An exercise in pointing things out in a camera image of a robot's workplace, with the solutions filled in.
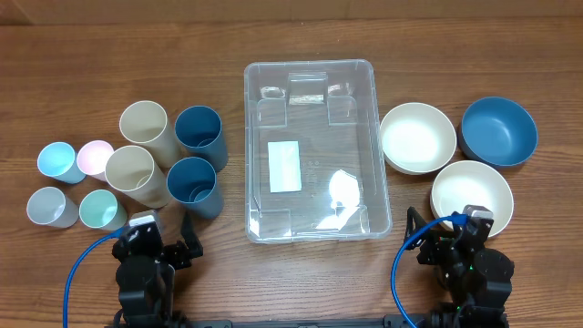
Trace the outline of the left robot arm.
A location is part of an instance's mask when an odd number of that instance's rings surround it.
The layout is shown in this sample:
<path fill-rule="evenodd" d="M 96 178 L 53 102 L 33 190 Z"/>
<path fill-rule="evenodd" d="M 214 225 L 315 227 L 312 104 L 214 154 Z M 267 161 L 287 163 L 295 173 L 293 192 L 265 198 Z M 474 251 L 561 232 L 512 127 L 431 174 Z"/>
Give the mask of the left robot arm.
<path fill-rule="evenodd" d="M 116 271 L 121 310 L 115 327 L 190 327 L 187 316 L 174 309 L 177 270 L 187 269 L 203 255 L 203 247 L 185 214 L 180 224 L 182 239 L 164 244 L 159 215 L 154 210 L 134 215 L 121 230 L 112 255 L 119 260 Z"/>

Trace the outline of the small pink cup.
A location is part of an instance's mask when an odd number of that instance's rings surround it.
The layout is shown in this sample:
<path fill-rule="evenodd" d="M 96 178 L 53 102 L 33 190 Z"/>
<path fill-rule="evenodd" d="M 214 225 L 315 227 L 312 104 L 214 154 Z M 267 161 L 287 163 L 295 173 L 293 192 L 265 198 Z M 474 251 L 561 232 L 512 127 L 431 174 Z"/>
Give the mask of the small pink cup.
<path fill-rule="evenodd" d="M 77 165 L 86 175 L 106 181 L 106 166 L 114 153 L 113 147 L 104 140 L 89 141 L 77 154 Z"/>

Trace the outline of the small grey cup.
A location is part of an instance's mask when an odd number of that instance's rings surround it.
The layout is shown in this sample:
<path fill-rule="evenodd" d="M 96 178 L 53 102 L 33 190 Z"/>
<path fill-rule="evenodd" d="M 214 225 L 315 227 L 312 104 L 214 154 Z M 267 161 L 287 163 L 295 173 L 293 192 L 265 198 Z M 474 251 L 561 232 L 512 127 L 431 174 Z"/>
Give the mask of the small grey cup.
<path fill-rule="evenodd" d="M 31 195 L 26 214 L 34 224 L 68 228 L 78 220 L 78 206 L 60 189 L 44 187 Z"/>

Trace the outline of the small mint green cup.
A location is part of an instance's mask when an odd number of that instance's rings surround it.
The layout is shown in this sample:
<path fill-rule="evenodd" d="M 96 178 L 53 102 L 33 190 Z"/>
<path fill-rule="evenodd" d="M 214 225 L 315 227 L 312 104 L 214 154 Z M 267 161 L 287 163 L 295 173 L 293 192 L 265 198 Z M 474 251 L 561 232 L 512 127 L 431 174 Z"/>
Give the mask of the small mint green cup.
<path fill-rule="evenodd" d="M 91 229 L 115 231 L 122 228 L 128 215 L 116 196 L 108 190 L 94 190 L 82 199 L 79 218 Z"/>

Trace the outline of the dark blue bowl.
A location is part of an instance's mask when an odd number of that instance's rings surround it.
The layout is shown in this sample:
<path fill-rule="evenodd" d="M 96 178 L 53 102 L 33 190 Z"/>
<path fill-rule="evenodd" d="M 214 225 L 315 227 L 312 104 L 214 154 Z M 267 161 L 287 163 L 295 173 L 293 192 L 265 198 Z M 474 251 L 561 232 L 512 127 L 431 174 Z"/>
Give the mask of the dark blue bowl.
<path fill-rule="evenodd" d="M 459 147 L 465 156 L 497 169 L 522 165 L 534 155 L 538 140 L 530 113 L 504 97 L 478 99 L 459 125 Z"/>

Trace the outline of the small light blue cup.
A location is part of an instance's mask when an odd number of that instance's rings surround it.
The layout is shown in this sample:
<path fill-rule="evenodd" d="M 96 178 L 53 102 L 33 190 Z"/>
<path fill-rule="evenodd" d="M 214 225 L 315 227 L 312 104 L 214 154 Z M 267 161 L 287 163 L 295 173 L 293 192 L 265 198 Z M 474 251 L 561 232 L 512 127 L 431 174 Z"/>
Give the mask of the small light blue cup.
<path fill-rule="evenodd" d="M 87 176 L 77 165 L 74 148 L 62 141 L 45 146 L 37 157 L 36 165 L 43 175 L 68 184 L 77 184 Z"/>

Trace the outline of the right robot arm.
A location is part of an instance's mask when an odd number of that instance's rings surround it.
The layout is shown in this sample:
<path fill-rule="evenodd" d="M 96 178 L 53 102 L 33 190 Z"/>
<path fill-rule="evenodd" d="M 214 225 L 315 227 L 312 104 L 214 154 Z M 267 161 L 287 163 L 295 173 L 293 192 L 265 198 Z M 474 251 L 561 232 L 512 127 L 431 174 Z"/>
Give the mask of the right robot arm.
<path fill-rule="evenodd" d="M 512 292 L 515 264 L 485 246 L 493 228 L 493 212 L 467 205 L 427 222 L 413 207 L 407 210 L 402 251 L 419 248 L 417 261 L 435 268 L 437 281 L 449 292 L 426 316 L 401 313 L 409 327 L 507 327 L 505 303 Z"/>

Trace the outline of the cream bowl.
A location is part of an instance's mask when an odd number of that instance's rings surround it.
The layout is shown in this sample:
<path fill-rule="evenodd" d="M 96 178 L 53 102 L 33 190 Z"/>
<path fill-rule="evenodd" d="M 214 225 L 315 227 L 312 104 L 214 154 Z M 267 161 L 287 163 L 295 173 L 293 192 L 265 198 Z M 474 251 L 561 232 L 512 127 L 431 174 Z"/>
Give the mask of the cream bowl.
<path fill-rule="evenodd" d="M 435 177 L 430 207 L 434 217 L 462 212 L 466 205 L 477 205 L 493 212 L 489 237 L 499 234 L 514 212 L 514 196 L 506 179 L 495 169 L 473 160 L 449 164 Z"/>
<path fill-rule="evenodd" d="M 381 122 L 380 133 L 385 161 L 409 175 L 439 170 L 457 147 L 451 120 L 440 109 L 420 102 L 391 109 Z"/>

